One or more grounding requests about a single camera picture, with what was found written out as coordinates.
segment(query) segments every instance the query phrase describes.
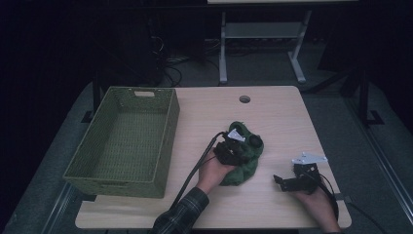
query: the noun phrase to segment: hand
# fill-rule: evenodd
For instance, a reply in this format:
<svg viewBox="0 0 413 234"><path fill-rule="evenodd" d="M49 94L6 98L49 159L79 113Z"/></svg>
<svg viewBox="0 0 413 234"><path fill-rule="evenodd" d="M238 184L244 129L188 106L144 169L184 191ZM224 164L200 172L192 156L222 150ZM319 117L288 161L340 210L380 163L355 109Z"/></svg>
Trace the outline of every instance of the hand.
<svg viewBox="0 0 413 234"><path fill-rule="evenodd" d="M218 186L225 175L234 170L235 166L222 165L215 154L213 148L204 159L203 165L199 169L199 179L197 187L208 194L214 187Z"/></svg>
<svg viewBox="0 0 413 234"><path fill-rule="evenodd" d="M323 232L341 232L330 200L321 188L318 187L316 191L310 195L304 191L291 192L291 195L303 203L306 210L316 220Z"/></svg>

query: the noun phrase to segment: wicker basket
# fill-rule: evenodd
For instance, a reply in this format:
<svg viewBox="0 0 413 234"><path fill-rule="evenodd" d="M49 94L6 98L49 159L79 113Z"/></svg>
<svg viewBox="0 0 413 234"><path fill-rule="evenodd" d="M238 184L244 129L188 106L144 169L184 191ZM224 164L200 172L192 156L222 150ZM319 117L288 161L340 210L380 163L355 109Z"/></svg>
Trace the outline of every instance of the wicker basket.
<svg viewBox="0 0 413 234"><path fill-rule="evenodd" d="M63 178L86 194L163 198L178 116L175 89L109 88Z"/></svg>

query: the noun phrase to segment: metal stand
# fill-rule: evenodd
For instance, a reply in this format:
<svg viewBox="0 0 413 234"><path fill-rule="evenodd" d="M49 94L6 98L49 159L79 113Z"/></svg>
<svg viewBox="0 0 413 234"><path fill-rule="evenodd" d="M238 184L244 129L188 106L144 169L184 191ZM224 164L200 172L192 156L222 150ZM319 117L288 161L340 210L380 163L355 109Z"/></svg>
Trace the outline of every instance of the metal stand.
<svg viewBox="0 0 413 234"><path fill-rule="evenodd" d="M83 116L81 123L90 123L94 115L96 114L97 109L100 106L102 96L101 96L101 89L100 89L97 73L94 75L94 78L92 79L92 88L93 88L93 98L94 98L94 110L87 111L85 115Z"/></svg>
<svg viewBox="0 0 413 234"><path fill-rule="evenodd" d="M364 69L358 66L352 66L348 69L331 76L327 80L319 83L305 91L301 91L304 94L316 94L317 92L327 88L329 85L346 78L345 83L340 89L340 95L344 98L351 98L357 88L358 91L358 118L364 127L368 128L370 125L383 125L384 121L375 110L370 110L373 119L368 119L368 77Z"/></svg>
<svg viewBox="0 0 413 234"><path fill-rule="evenodd" d="M219 82L228 82L227 67L225 60L226 38L296 38L297 44L288 57L294 69L299 83L305 83L303 71L298 62L298 54L303 44L304 36L310 20L312 11L307 11L300 22L226 22L225 12L222 13L221 22L221 52L219 55Z"/></svg>

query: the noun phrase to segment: dark background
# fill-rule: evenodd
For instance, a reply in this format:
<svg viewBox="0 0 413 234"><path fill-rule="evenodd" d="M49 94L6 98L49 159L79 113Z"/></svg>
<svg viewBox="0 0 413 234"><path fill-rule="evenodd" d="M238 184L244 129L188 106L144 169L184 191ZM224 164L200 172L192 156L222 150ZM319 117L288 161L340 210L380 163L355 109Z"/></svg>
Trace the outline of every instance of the dark background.
<svg viewBox="0 0 413 234"><path fill-rule="evenodd" d="M322 69L362 67L413 132L412 7L393 2L314 10L306 40L328 41ZM166 13L148 24L152 14L120 17L102 11L105 3L0 1L0 230L87 84L97 77L105 87L156 86L161 64L153 58L148 32L176 48L219 36L219 13ZM202 51L191 53L202 58Z"/></svg>

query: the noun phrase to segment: white tag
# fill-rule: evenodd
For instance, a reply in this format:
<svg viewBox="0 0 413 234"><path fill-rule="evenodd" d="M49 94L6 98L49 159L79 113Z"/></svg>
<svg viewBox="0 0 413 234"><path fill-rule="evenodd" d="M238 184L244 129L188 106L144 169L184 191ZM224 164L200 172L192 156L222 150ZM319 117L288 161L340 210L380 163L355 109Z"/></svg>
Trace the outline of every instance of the white tag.
<svg viewBox="0 0 413 234"><path fill-rule="evenodd" d="M233 130L228 134L228 137L229 137L229 138L232 138L232 139L236 139L236 140L242 141L242 142L245 141L245 137L242 137L242 136L237 132L236 129L233 129Z"/></svg>
<svg viewBox="0 0 413 234"><path fill-rule="evenodd" d="M301 164L301 165L307 165L307 164L313 164L313 163L322 163L322 162L328 162L327 157L313 155L313 154L309 154L309 153L306 153L306 152L303 152L303 154L301 155L300 158L292 160L293 164Z"/></svg>

